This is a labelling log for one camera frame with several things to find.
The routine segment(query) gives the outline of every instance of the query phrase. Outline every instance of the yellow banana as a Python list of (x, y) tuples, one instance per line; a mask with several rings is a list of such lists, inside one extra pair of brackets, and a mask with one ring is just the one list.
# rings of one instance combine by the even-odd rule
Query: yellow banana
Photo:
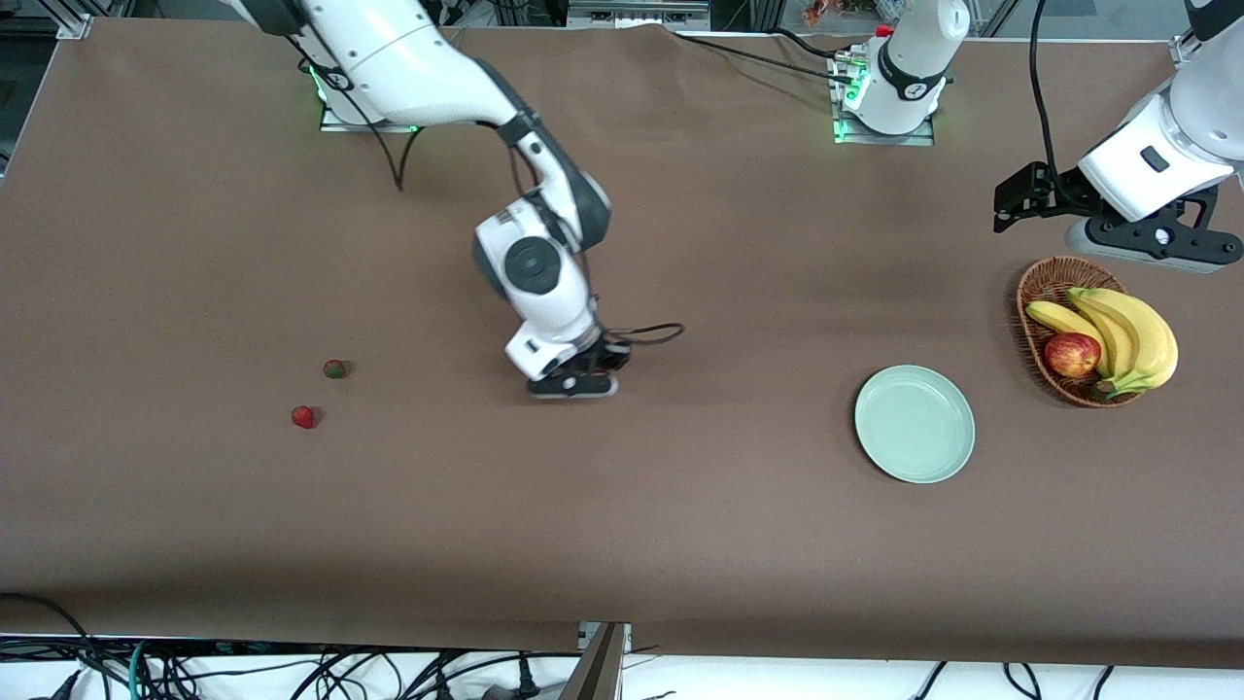
[(1105, 354), (1110, 361), (1098, 366), (1097, 374), (1106, 379), (1121, 379), (1132, 372), (1136, 363), (1136, 343), (1132, 342), (1127, 329), (1106, 313), (1098, 312), (1080, 300), (1080, 293), (1087, 291), (1079, 286), (1067, 290), (1067, 298), (1080, 308), (1092, 325), (1097, 327), (1105, 343)]
[(1116, 368), (1115, 377), (1108, 378), (1116, 394), (1122, 388), (1147, 385), (1174, 373), (1173, 366), (1179, 359), (1178, 346), (1171, 343), (1174, 333), (1152, 306), (1112, 288), (1085, 290), (1077, 301), (1123, 326), (1136, 346), (1131, 371), (1122, 374)]
[(1102, 387), (1102, 389), (1106, 392), (1108, 397), (1113, 398), (1120, 394), (1143, 394), (1151, 389), (1157, 389), (1163, 384), (1171, 382), (1171, 378), (1174, 377), (1176, 368), (1179, 366), (1179, 344), (1176, 342), (1174, 333), (1171, 331), (1169, 325), (1166, 326), (1166, 331), (1167, 331), (1167, 347), (1169, 349), (1169, 353), (1172, 353), (1169, 366), (1167, 366), (1167, 368), (1163, 372), (1151, 378), (1142, 378), (1131, 384), (1125, 384), (1122, 387), (1113, 387), (1113, 385)]
[(1101, 358), (1097, 361), (1097, 372), (1102, 377), (1105, 374), (1105, 368), (1110, 367), (1110, 349), (1106, 348), (1106, 339), (1097, 331), (1097, 326), (1092, 325), (1087, 318), (1080, 313), (1067, 308), (1062, 303), (1055, 303), (1054, 301), (1036, 300), (1029, 303), (1024, 308), (1029, 316), (1036, 322), (1055, 329), (1057, 332), (1080, 332), (1087, 334), (1088, 337), (1097, 341), (1101, 346)]

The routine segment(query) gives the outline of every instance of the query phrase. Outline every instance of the black cable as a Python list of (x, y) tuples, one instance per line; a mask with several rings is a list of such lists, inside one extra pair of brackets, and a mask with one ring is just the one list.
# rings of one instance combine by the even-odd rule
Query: black cable
[(531, 664), (527, 663), (527, 656), (522, 653), (519, 654), (519, 690), (515, 694), (524, 700), (540, 695), (540, 686), (531, 678)]
[[(318, 30), (316, 30), (313, 25), (311, 25), (311, 31), (315, 32), (316, 39), (320, 41), (321, 45), (328, 46), (328, 44), (325, 42), (322, 36), (320, 36)], [(316, 63), (315, 58), (312, 58), (311, 55), (307, 53), (302, 48), (302, 46), (294, 40), (292, 36), (286, 36), (285, 40), (289, 41), (290, 46), (294, 46), (294, 48), (302, 55), (302, 58), (306, 60), (307, 65), (311, 66), (316, 71), (316, 73), (320, 75), (320, 77), (323, 80), (323, 85), (328, 86), (330, 90), (335, 90), (340, 92), (342, 96), (345, 96), (345, 98), (350, 102), (350, 106), (353, 107), (356, 112), (358, 112), (358, 116), (361, 116), (363, 121), (367, 121), (367, 114), (358, 106), (358, 102), (355, 102), (355, 98), (350, 96), (350, 91), (355, 88), (355, 83), (350, 80), (350, 76), (347, 76), (342, 71), (335, 71), (325, 66), (321, 66), (320, 63)], [(343, 77), (346, 80), (346, 85), (345, 86), (337, 85), (337, 82), (333, 80), (333, 76)], [(381, 132), (379, 129), (376, 128), (376, 124), (367, 122), (367, 129), (372, 132), (372, 136), (376, 137), (376, 142), (381, 144), (381, 150), (384, 152), (384, 160), (388, 163), (389, 174), (393, 175), (393, 187), (396, 187), (398, 191), (403, 191), (402, 173), (399, 173), (397, 169), (397, 163), (393, 160), (393, 153), (389, 150), (388, 143), (384, 142), (384, 137), (381, 136)]]
[(1033, 83), (1033, 101), (1036, 102), (1036, 116), (1041, 119), (1041, 140), (1045, 144), (1045, 163), (1050, 165), (1050, 180), (1054, 188), (1066, 199), (1067, 190), (1062, 188), (1062, 175), (1059, 174), (1059, 165), (1054, 162), (1054, 136), (1050, 133), (1050, 114), (1045, 111), (1045, 97), (1041, 94), (1041, 77), (1037, 75), (1036, 44), (1041, 34), (1041, 15), (1045, 12), (1045, 0), (1036, 0), (1036, 10), (1033, 12), (1033, 32), (1028, 40), (1028, 77)]
[(692, 44), (699, 44), (700, 46), (708, 46), (709, 48), (717, 48), (718, 51), (725, 51), (726, 53), (734, 53), (735, 56), (743, 56), (744, 58), (751, 58), (753, 61), (760, 61), (761, 63), (769, 63), (771, 66), (778, 66), (780, 68), (787, 68), (787, 70), (791, 70), (791, 71), (796, 71), (796, 72), (801, 72), (801, 73), (807, 73), (807, 75), (811, 75), (811, 76), (816, 76), (816, 77), (820, 77), (820, 78), (829, 80), (831, 82), (841, 82), (843, 85), (847, 85), (847, 83), (851, 82), (851, 78), (848, 78), (847, 76), (830, 75), (830, 73), (824, 72), (824, 71), (814, 71), (812, 68), (805, 68), (802, 66), (796, 66), (796, 65), (792, 65), (792, 63), (784, 63), (782, 61), (776, 61), (774, 58), (769, 58), (769, 57), (765, 57), (765, 56), (758, 56), (756, 53), (748, 53), (746, 51), (739, 51), (738, 48), (731, 48), (729, 46), (723, 46), (720, 44), (713, 44), (712, 41), (704, 41), (703, 39), (698, 39), (698, 37), (694, 37), (694, 36), (687, 36), (685, 34), (674, 32), (674, 36), (677, 36), (678, 39), (682, 39), (683, 41), (690, 41)]
[(406, 159), (411, 155), (411, 147), (414, 145), (414, 139), (419, 138), (420, 133), (423, 133), (423, 128), (415, 127), (411, 132), (411, 136), (406, 138), (406, 145), (402, 147), (402, 159), (397, 165), (397, 188), (399, 191), (403, 191), (406, 188)]
[(331, 659), (320, 661), (316, 665), (316, 669), (313, 671), (311, 671), (310, 674), (307, 674), (307, 676), (305, 679), (302, 679), (302, 683), (300, 683), (299, 686), (294, 690), (294, 694), (290, 695), (290, 700), (297, 700), (299, 696), (302, 695), (306, 691), (307, 688), (311, 688), (312, 685), (320, 683), (320, 680), (323, 679), (325, 674), (330, 669), (332, 669), (332, 666), (340, 664), (341, 661), (343, 661), (345, 659), (347, 659), (350, 656), (353, 656), (356, 654), (361, 654), (363, 652), (368, 652), (371, 649), (373, 649), (373, 648), (372, 647), (358, 647), (358, 648), (355, 648), (355, 649), (347, 649), (346, 652), (341, 652), (341, 653), (336, 654)]
[(1092, 686), (1092, 700), (1101, 700), (1101, 689), (1106, 685), (1106, 680), (1110, 679), (1110, 674), (1115, 673), (1115, 666), (1106, 666), (1101, 675), (1097, 678), (1097, 684)]
[(414, 680), (411, 681), (411, 685), (408, 685), (406, 691), (403, 691), (402, 695), (396, 700), (409, 700), (411, 698), (414, 696), (415, 691), (418, 691), (419, 686), (423, 685), (424, 681), (430, 679), (438, 669), (444, 669), (447, 664), (452, 664), (453, 661), (457, 661), (458, 659), (465, 655), (466, 652), (463, 652), (460, 649), (447, 649), (442, 652), (435, 659), (432, 660), (432, 663), (424, 666), (423, 670), (414, 676)]
[(65, 608), (61, 608), (52, 601), (49, 601), (47, 598), (40, 598), (39, 596), (30, 596), (29, 593), (4, 592), (0, 593), (0, 601), (16, 601), (21, 603), (30, 603), (34, 606), (42, 606), (44, 608), (47, 608), (49, 610), (63, 618), (65, 622), (67, 622), (70, 627), (73, 628), (73, 632), (76, 632), (77, 635), (82, 638), (82, 643), (86, 644), (90, 656), (95, 659), (96, 664), (98, 665), (96, 670), (100, 670), (100, 673), (104, 674), (103, 696), (107, 700), (112, 700), (112, 684), (108, 683), (107, 668), (103, 665), (103, 656), (100, 655), (100, 650), (96, 648), (95, 642), (91, 639), (91, 635), (86, 633), (86, 629), (81, 625), (81, 623), (77, 622), (77, 619), (73, 615), (68, 614), (68, 612)]
[[(536, 652), (536, 653), (532, 653), (532, 654), (524, 654), (524, 656), (526, 656), (527, 659), (552, 659), (552, 658), (566, 659), (566, 658), (580, 658), (581, 654), (570, 654), (570, 653), (560, 653), (560, 652)], [(457, 671), (454, 671), (452, 674), (447, 674), (445, 679), (443, 681), (438, 680), (435, 685), (433, 685), (430, 688), (425, 688), (424, 690), (419, 691), (411, 700), (423, 700), (423, 698), (427, 698), (430, 693), (435, 693), (440, 688), (440, 685), (447, 685), (448, 686), (449, 681), (454, 680), (455, 678), (458, 678), (458, 676), (460, 676), (463, 674), (469, 674), (471, 671), (478, 671), (479, 669), (484, 669), (484, 668), (488, 668), (488, 666), (495, 666), (496, 664), (506, 664), (509, 661), (518, 661), (519, 658), (520, 658), (519, 655), (500, 656), (500, 658), (496, 658), (496, 659), (490, 659), (488, 661), (480, 661), (478, 664), (473, 664), (473, 665), (466, 666), (464, 669), (458, 669)]]
[(924, 680), (924, 686), (921, 688), (921, 691), (917, 693), (912, 700), (924, 700), (929, 696), (929, 690), (933, 690), (933, 684), (937, 683), (937, 676), (942, 675), (942, 671), (945, 669), (945, 664), (947, 661), (938, 661), (937, 665), (933, 666), (933, 673), (931, 673), (929, 678)]
[(1028, 679), (1033, 681), (1031, 693), (1015, 680), (1015, 676), (1010, 673), (1010, 664), (1003, 664), (1003, 673), (1006, 674), (1006, 683), (1011, 684), (1011, 688), (1020, 691), (1029, 700), (1041, 700), (1041, 684), (1036, 683), (1036, 674), (1033, 673), (1033, 666), (1028, 664), (1020, 664), (1028, 673)]
[(381, 659), (384, 659), (384, 663), (393, 669), (393, 675), (397, 676), (397, 693), (393, 694), (393, 700), (397, 700), (401, 698), (402, 690), (406, 688), (406, 681), (402, 680), (402, 669), (397, 668), (397, 664), (393, 663), (393, 659), (391, 659), (388, 654), (381, 654)]
[(800, 35), (797, 35), (794, 31), (790, 31), (787, 29), (782, 29), (780, 26), (775, 26), (775, 27), (770, 29), (766, 34), (776, 34), (776, 35), (780, 35), (780, 36), (785, 36), (786, 39), (794, 41), (804, 51), (807, 51), (809, 53), (811, 53), (814, 56), (820, 56), (822, 58), (832, 58), (838, 51), (846, 51), (847, 48), (851, 47), (850, 45), (847, 45), (847, 46), (843, 46), (842, 48), (835, 48), (833, 51), (826, 51), (824, 48), (817, 48), (816, 46), (812, 46), (811, 44), (804, 41), (802, 36), (800, 36)]
[[(178, 661), (175, 659), (173, 661), (177, 664), (177, 666), (179, 669), (183, 669), (183, 670), (185, 669), (185, 665), (184, 665), (185, 663), (184, 661)], [(318, 663), (318, 661), (312, 661), (312, 660), (290, 661), (289, 664), (280, 664), (277, 666), (264, 666), (261, 669), (243, 669), (243, 670), (236, 670), (236, 671), (209, 671), (209, 673), (204, 673), (204, 674), (183, 674), (179, 678), (182, 680), (194, 681), (194, 680), (200, 680), (200, 679), (204, 679), (204, 678), (213, 678), (213, 676), (218, 676), (218, 675), (236, 676), (236, 675), (261, 674), (261, 673), (265, 673), (265, 671), (276, 671), (276, 670), (281, 670), (281, 669), (289, 669), (289, 668), (294, 668), (294, 666), (301, 666), (304, 664), (316, 664), (316, 663)]]

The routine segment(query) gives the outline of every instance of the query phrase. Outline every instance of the robotic arm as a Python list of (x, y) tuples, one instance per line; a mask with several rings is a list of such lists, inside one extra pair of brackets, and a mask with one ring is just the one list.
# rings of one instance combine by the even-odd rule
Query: robotic arm
[(475, 123), (537, 184), (475, 229), (473, 256), (522, 316), (505, 347), (537, 398), (608, 397), (629, 357), (607, 342), (575, 255), (605, 237), (610, 201), (500, 72), (458, 52), (417, 0), (221, 0), (311, 58), (328, 107), (351, 123)]
[[(1199, 48), (1079, 167), (1059, 174), (1030, 163), (999, 184), (994, 231), (1076, 214), (1086, 216), (1067, 231), (1077, 251), (1202, 272), (1240, 259), (1240, 239), (1209, 219), (1218, 184), (1244, 169), (1244, 0), (1184, 5)], [(1189, 205), (1192, 225), (1179, 220)]]

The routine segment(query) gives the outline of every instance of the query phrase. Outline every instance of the white robotic arm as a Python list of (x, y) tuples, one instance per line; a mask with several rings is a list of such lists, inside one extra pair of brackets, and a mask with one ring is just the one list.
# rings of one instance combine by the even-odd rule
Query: white robotic arm
[[(1199, 48), (1077, 168), (1031, 163), (998, 185), (995, 231), (1079, 214), (1067, 231), (1077, 251), (1203, 272), (1240, 259), (1240, 239), (1208, 224), (1217, 185), (1244, 169), (1244, 0), (1184, 2)], [(1179, 221), (1189, 205), (1192, 225)]]
[(963, 0), (912, 4), (892, 36), (865, 44), (866, 80), (842, 106), (868, 128), (891, 136), (914, 131), (937, 109), (945, 68), (972, 27)]
[(610, 201), (505, 78), (444, 40), (415, 0), (223, 0), (290, 37), (352, 123), (476, 123), (496, 131), (537, 184), (475, 229), (474, 259), (524, 322), (506, 354), (540, 398), (607, 397), (629, 347), (606, 342), (575, 254), (605, 237)]

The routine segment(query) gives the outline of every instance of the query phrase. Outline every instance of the metal bracket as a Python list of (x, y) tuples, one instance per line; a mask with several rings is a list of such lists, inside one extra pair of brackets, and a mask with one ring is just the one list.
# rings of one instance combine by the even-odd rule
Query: metal bracket
[(95, 16), (82, 12), (73, 16), (72, 20), (65, 20), (61, 15), (52, 17), (60, 29), (56, 30), (56, 40), (62, 41), (66, 39), (86, 39), (86, 35), (91, 32), (91, 22)]
[(622, 680), (622, 656), (631, 650), (627, 623), (580, 623), (580, 649), (586, 650), (557, 700), (616, 700)]
[(381, 133), (407, 133), (415, 131), (418, 127), (411, 124), (399, 124), (391, 121), (383, 121), (372, 124), (356, 124), (347, 121), (342, 121), (336, 112), (330, 109), (327, 104), (320, 111), (320, 131), (331, 133), (371, 133), (372, 128)]
[(1174, 67), (1178, 68), (1192, 60), (1192, 55), (1200, 48), (1200, 40), (1189, 29), (1179, 36), (1172, 36), (1167, 41), (1167, 47), (1171, 48), (1171, 60), (1174, 61)]

